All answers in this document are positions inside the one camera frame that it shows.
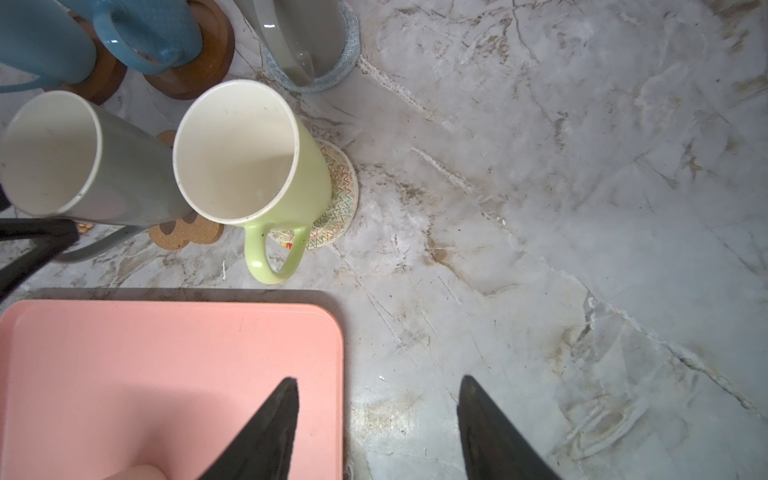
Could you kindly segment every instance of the mug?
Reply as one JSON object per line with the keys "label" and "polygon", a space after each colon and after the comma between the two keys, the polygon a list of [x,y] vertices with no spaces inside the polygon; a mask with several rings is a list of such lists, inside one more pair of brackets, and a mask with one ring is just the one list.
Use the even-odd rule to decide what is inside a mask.
{"label": "mug", "polygon": [[24,213],[126,226],[57,261],[95,257],[192,212],[174,181],[169,147],[68,91],[27,102],[0,141],[0,158],[0,183]]}
{"label": "mug", "polygon": [[[248,270],[262,283],[288,279],[301,261],[312,225],[331,200],[323,153],[276,91],[232,80],[202,94],[176,133],[174,174],[200,215],[245,229]],[[266,235],[293,230],[279,272],[266,258]]]}
{"label": "mug", "polygon": [[341,58],[346,26],[339,0],[234,0],[277,64],[297,86]]}
{"label": "mug", "polygon": [[203,35],[187,0],[61,0],[61,3],[93,24],[96,35],[112,55],[143,74],[157,75],[184,65],[203,49]]}
{"label": "mug", "polygon": [[76,84],[91,74],[96,46],[53,0],[3,2],[0,61],[35,74],[33,81],[0,85],[0,93]]}

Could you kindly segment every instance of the zigzag patterned coaster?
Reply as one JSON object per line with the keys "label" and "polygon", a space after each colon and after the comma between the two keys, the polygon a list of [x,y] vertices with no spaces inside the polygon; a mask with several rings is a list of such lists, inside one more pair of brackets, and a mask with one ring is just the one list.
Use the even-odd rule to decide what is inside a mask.
{"label": "zigzag patterned coaster", "polygon": [[[329,245],[346,232],[355,216],[360,196],[357,174],[349,158],[336,145],[317,138],[315,141],[326,158],[333,192],[328,210],[312,227],[310,240],[306,244],[307,250]],[[293,246],[291,230],[272,230],[270,237],[285,248]]]}

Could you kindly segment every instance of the dark wooden base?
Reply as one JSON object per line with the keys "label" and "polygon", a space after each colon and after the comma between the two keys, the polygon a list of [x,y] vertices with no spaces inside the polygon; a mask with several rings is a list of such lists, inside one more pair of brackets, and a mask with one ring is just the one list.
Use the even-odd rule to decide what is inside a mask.
{"label": "dark wooden base", "polygon": [[224,79],[235,53],[235,34],[230,20],[215,0],[187,0],[203,33],[203,51],[193,61],[147,81],[168,97],[191,100]]}

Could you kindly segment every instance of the gray mug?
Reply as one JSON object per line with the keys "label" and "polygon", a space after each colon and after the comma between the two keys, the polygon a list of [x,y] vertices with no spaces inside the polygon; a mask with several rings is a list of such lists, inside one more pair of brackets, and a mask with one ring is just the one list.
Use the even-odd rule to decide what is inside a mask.
{"label": "gray mug", "polygon": [[299,87],[339,61],[346,24],[339,0],[234,0],[280,68]]}
{"label": "gray mug", "polygon": [[70,92],[27,102],[5,131],[0,158],[0,184],[22,212],[126,226],[57,261],[95,257],[192,212],[168,146]]}

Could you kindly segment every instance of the pink tray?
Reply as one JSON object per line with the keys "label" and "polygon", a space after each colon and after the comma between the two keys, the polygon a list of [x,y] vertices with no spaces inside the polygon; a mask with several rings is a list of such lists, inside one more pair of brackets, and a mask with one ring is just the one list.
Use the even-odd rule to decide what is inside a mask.
{"label": "pink tray", "polygon": [[201,475],[283,377],[291,480],[342,478],[343,341],[310,305],[25,300],[0,319],[0,478]]}

